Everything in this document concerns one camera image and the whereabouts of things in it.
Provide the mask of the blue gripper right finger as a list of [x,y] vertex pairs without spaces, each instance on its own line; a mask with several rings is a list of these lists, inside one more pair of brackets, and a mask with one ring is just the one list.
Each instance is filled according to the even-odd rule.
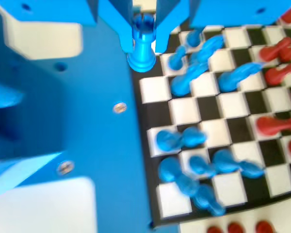
[[157,1],[155,52],[166,51],[170,33],[189,17],[190,3],[190,0]]

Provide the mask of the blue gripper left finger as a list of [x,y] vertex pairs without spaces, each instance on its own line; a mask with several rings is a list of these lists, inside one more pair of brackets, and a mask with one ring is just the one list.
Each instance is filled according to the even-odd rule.
[[117,32],[122,50],[126,53],[132,52],[132,1],[99,0],[98,14],[114,31]]

